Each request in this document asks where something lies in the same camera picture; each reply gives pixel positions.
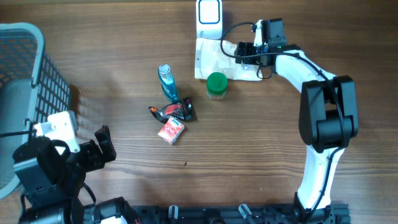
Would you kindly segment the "beige paper pouch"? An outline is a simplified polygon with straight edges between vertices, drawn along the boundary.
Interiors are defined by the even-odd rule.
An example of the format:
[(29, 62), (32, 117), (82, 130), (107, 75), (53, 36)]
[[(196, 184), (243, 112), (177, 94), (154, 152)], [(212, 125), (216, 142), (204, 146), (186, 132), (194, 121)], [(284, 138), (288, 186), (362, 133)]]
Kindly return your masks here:
[(220, 48), (220, 40), (197, 38), (195, 49), (195, 78), (206, 80), (212, 73), (223, 73), (228, 79), (260, 81), (258, 65), (237, 64)]

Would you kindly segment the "green lid jar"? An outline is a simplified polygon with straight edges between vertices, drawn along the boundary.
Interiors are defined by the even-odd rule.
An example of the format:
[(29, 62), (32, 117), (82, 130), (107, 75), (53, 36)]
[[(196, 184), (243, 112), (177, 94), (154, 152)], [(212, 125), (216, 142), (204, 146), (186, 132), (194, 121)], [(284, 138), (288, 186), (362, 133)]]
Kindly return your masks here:
[(211, 100), (222, 100), (227, 91), (228, 79), (220, 72), (212, 73), (206, 81), (206, 93)]

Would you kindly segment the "blue mouthwash bottle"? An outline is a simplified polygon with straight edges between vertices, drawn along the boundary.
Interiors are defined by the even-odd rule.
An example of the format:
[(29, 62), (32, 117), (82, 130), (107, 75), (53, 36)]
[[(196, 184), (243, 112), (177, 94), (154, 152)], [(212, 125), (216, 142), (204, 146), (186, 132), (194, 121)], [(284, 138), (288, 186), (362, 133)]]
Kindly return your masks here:
[(162, 64), (158, 68), (159, 80), (165, 96), (171, 101), (178, 100), (177, 87), (171, 67), (168, 64)]

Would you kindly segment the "black red snack packet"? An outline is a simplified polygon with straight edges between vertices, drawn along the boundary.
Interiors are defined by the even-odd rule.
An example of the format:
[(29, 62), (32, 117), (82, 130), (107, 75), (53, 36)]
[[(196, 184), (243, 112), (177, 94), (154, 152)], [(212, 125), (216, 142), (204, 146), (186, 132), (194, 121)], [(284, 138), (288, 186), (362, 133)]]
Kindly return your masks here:
[(187, 121), (193, 118), (193, 105), (189, 97), (178, 100), (163, 108), (149, 107), (150, 113), (161, 123), (166, 123), (169, 118), (176, 118), (181, 121)]

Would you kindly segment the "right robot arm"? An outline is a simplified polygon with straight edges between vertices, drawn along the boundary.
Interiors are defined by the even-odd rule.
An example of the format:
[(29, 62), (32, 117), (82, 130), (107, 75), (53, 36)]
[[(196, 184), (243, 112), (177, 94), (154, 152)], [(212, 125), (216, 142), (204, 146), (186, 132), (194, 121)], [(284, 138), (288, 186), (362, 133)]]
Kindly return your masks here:
[(354, 81), (325, 71), (288, 44), (281, 18), (250, 23), (253, 42), (239, 42), (237, 64), (269, 68), (300, 92), (298, 129), (306, 145), (303, 179), (291, 204), (266, 205), (254, 218), (245, 204), (239, 212), (249, 223), (350, 223), (349, 207), (332, 203), (330, 190), (338, 161), (358, 133)]

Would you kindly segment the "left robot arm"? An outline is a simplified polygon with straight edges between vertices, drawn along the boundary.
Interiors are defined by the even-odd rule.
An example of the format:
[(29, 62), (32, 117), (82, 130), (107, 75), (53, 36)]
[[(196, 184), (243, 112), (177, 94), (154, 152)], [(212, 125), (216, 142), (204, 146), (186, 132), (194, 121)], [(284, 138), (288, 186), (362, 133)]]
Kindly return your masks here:
[(95, 132), (95, 140), (81, 144), (79, 152), (63, 140), (41, 136), (13, 153), (14, 171), (24, 187), (19, 223), (84, 223), (85, 206), (78, 196), (86, 188), (86, 174), (116, 158), (109, 128)]

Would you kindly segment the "white barcode scanner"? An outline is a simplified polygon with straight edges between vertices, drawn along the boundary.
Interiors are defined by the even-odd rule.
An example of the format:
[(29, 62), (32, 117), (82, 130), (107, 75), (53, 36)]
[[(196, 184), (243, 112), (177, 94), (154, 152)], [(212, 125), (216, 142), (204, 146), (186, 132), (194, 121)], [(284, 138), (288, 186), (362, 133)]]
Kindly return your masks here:
[(223, 33), (222, 0), (196, 0), (197, 38), (218, 40)]

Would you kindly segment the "grey plastic shopping basket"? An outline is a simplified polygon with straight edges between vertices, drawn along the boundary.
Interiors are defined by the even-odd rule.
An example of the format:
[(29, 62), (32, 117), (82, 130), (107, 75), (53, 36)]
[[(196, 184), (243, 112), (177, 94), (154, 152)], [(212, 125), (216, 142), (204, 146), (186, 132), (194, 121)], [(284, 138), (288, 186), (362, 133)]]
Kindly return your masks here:
[(72, 94), (33, 24), (1, 24), (1, 197), (20, 187), (14, 151), (33, 135), (33, 126), (70, 109)]

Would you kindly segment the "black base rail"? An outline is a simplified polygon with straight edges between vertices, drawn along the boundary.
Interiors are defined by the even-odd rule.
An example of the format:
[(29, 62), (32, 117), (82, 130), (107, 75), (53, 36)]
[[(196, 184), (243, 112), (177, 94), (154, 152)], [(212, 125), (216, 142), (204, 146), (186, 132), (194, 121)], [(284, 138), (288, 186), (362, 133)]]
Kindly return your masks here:
[(130, 206), (122, 197), (85, 207), (83, 223), (299, 223), (292, 204), (250, 207)]

